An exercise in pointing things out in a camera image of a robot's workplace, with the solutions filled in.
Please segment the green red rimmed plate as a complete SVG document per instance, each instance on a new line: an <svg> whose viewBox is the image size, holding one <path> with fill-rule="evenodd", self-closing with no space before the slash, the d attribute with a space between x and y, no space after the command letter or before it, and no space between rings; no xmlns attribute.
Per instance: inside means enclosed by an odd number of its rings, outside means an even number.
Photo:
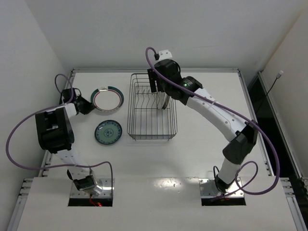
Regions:
<svg viewBox="0 0 308 231"><path fill-rule="evenodd" d="M169 101L170 101L170 96L169 95L165 95L164 102L163 102L163 105L162 105L162 110L167 109Z"/></svg>
<svg viewBox="0 0 308 231"><path fill-rule="evenodd" d="M113 86L101 87L94 90L90 101L96 110L102 113L111 113L119 110L124 103L124 94Z"/></svg>

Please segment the white plate grey rim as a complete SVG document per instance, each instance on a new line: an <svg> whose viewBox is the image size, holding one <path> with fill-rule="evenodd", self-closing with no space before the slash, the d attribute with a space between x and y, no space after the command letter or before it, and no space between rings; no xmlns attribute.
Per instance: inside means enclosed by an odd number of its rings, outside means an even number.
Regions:
<svg viewBox="0 0 308 231"><path fill-rule="evenodd" d="M158 92L156 97L156 106L158 110L162 110L164 108L165 101L166 101L166 93Z"/></svg>

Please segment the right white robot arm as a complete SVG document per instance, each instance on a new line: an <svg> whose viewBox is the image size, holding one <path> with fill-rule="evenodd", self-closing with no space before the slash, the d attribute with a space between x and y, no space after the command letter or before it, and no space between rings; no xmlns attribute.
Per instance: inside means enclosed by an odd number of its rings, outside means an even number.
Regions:
<svg viewBox="0 0 308 231"><path fill-rule="evenodd" d="M155 75L159 90L165 92L174 100L195 110L214 125L229 142L223 149L224 161L217 176L215 189L225 193L235 180L235 174L240 169L246 156L257 142L257 129L249 122L238 118L213 103L203 101L199 97L213 100L203 85L192 76L182 77L180 66L171 59L158 61L155 70L163 75Z"/></svg>

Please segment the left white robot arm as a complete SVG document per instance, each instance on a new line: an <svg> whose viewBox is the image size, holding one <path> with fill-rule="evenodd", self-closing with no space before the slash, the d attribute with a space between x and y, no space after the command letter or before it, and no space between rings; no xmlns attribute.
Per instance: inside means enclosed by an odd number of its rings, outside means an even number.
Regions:
<svg viewBox="0 0 308 231"><path fill-rule="evenodd" d="M76 94L76 88L61 92L61 105L35 115L38 142L43 150L55 154L67 167L67 175L79 191L93 194L97 180L91 167L73 146L75 136L70 119L87 115L94 105Z"/></svg>

